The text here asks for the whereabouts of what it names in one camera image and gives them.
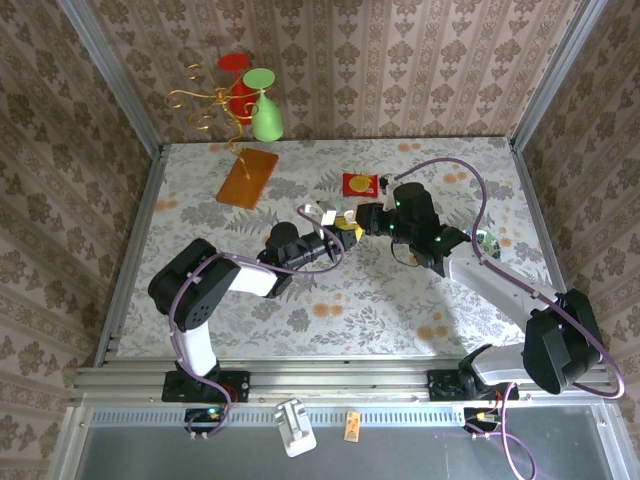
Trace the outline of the red wine glass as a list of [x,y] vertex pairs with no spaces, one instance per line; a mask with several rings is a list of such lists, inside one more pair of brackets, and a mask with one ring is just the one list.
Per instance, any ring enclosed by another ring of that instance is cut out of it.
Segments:
[[247,86],[243,80],[250,66],[249,57],[243,53],[230,53],[219,59],[218,66],[222,71],[233,75],[233,82],[228,91],[231,112],[242,125],[249,125],[252,109],[258,97],[257,91]]

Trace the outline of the aluminium table side rail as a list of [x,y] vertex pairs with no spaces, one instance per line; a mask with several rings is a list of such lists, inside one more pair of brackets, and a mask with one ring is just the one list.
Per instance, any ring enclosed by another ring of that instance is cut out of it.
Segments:
[[104,366],[109,343],[114,335],[119,332],[126,320],[170,150],[170,145],[162,146],[158,155],[151,163],[129,242],[123,257],[123,263],[107,311],[101,338],[94,356],[93,367],[100,368]]
[[559,291],[566,292],[567,286],[553,248],[551,237],[549,235],[543,212],[541,210],[533,182],[527,169],[526,162],[520,150],[513,146],[510,141],[508,141],[507,144],[509,146],[514,165],[519,175],[524,196],[527,200],[536,234],[539,239],[540,248],[549,271],[551,284]]

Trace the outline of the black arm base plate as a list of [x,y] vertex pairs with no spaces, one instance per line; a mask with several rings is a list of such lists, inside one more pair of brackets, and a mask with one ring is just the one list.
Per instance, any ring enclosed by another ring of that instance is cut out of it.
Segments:
[[[248,371],[222,370],[214,372],[209,380],[224,388],[232,403],[247,403],[250,391]],[[223,403],[224,394],[218,389],[196,381],[182,370],[165,374],[161,399],[166,403]]]
[[473,374],[456,369],[426,372],[429,398],[433,402],[496,400],[506,392],[507,383],[486,385]]

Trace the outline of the white plastic bracket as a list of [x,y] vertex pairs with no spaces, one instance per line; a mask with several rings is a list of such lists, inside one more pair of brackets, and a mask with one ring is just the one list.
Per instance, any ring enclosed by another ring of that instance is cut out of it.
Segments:
[[289,458],[298,457],[316,448],[317,440],[307,409],[299,398],[278,404],[274,419]]

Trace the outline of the aluminium front rail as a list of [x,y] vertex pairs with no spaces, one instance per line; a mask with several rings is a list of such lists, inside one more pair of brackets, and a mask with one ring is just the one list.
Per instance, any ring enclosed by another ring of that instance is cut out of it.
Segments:
[[[447,357],[300,357],[223,359],[224,370],[250,373],[251,405],[275,405],[298,397],[310,406],[335,404],[409,405],[428,401],[427,372],[453,369]],[[70,403],[144,406],[157,404],[171,358],[114,357],[99,367],[81,368]]]

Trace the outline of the green leaf pattern bowl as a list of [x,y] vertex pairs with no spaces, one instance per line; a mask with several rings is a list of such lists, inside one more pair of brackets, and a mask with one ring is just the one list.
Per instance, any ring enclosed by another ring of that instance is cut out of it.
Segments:
[[501,259],[501,246],[498,239],[490,232],[477,229],[472,237],[475,239],[476,246],[474,252],[482,256],[488,256],[495,260]]

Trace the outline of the grey metal panel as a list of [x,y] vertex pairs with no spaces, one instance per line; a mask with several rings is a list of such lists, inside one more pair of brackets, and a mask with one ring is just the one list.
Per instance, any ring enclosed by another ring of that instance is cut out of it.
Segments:
[[227,424],[191,440],[184,426],[93,427],[68,411],[46,480],[640,480],[619,409],[598,401],[513,404],[503,448],[461,427],[313,427],[317,446],[289,458],[277,423]]

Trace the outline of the black controller board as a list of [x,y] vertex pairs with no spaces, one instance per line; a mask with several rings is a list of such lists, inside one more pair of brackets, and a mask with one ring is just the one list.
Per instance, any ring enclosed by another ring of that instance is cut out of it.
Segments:
[[184,428],[191,440],[207,440],[222,428],[229,413],[229,406],[187,409],[184,416]]
[[502,417],[496,409],[465,408],[463,429],[473,438],[489,439],[501,434]]

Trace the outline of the green wine glass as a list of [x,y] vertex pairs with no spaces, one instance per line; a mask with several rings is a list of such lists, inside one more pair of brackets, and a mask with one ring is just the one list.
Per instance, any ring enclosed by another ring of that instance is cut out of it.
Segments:
[[275,73],[267,68],[254,68],[243,76],[244,84],[257,92],[257,99],[247,108],[253,135],[260,142],[274,142],[284,135],[280,109],[267,95],[275,80]]

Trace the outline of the aluminium frame post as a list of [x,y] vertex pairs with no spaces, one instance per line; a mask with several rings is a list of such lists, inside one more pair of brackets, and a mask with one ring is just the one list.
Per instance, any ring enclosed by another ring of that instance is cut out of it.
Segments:
[[87,0],[59,0],[59,3],[138,139],[152,158],[157,157],[161,152],[162,141]]
[[515,153],[522,153],[529,143],[607,3],[608,0],[579,1],[511,136],[511,147]]

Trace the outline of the red snack packet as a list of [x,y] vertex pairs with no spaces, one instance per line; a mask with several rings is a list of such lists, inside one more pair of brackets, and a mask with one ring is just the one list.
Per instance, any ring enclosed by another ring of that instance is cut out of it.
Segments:
[[344,173],[342,192],[347,197],[376,198],[379,192],[377,175]]

